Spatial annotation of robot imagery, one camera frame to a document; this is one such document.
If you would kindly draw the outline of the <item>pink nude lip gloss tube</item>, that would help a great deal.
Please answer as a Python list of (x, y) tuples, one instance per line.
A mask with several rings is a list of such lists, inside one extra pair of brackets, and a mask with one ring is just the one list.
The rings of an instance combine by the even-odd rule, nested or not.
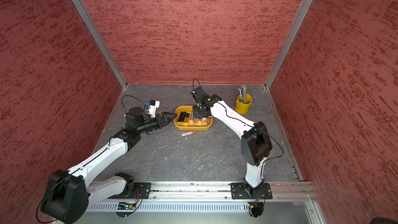
[(188, 132), (182, 133), (181, 136), (187, 137), (187, 136), (193, 135), (195, 133), (196, 133), (196, 131), (192, 130), (192, 131), (188, 131)]

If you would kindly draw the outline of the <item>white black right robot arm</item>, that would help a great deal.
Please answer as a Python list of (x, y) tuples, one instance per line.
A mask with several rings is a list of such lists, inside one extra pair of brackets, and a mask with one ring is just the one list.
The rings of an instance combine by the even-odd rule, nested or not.
[(197, 103), (193, 106), (194, 118), (216, 118), (240, 138), (240, 151), (247, 162), (245, 182), (251, 188), (259, 187), (263, 182), (263, 164), (273, 148), (265, 124), (246, 119), (215, 94), (210, 96), (196, 90), (191, 95)]

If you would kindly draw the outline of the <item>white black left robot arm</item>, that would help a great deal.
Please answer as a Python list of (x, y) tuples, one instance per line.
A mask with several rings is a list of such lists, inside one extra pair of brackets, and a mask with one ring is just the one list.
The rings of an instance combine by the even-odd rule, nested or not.
[(150, 116), (141, 107), (131, 108), (125, 114), (125, 127), (112, 136), (106, 145), (83, 162), (66, 171), (57, 170), (50, 176), (37, 212), (43, 212), (65, 224), (73, 224), (87, 208), (109, 197), (137, 195), (133, 177), (125, 173), (118, 173), (99, 183), (95, 183), (94, 179), (130, 151), (140, 141), (141, 134), (159, 130), (176, 117), (177, 114), (169, 112)]

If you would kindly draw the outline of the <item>black lipstick with gold band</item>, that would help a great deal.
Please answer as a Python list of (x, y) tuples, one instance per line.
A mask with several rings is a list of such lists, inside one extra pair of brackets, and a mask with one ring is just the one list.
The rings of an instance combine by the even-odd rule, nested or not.
[(180, 112), (180, 114), (178, 116), (178, 119), (177, 119), (177, 123), (181, 122), (182, 115), (183, 115), (183, 112)]

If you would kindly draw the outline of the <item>black lipstick short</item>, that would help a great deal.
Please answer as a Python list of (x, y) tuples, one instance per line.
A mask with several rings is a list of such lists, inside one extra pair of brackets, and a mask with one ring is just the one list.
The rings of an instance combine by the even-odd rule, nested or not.
[(187, 114), (186, 112), (183, 112), (183, 113), (182, 113), (182, 115), (181, 115), (181, 120), (180, 120), (181, 123), (184, 122), (184, 119), (185, 119), (185, 117), (186, 117), (186, 114)]

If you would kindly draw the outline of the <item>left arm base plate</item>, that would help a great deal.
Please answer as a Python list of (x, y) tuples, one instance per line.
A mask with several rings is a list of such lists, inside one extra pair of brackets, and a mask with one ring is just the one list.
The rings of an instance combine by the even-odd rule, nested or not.
[(151, 191), (152, 183), (150, 182), (135, 182), (133, 190), (122, 192), (121, 194), (109, 197), (109, 199), (148, 199)]

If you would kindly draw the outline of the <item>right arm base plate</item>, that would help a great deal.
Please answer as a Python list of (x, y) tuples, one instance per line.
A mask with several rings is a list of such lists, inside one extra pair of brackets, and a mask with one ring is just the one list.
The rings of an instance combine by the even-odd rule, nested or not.
[(271, 187), (268, 183), (262, 182), (258, 187), (253, 188), (247, 183), (230, 183), (231, 196), (234, 200), (253, 199), (270, 200), (273, 198)]

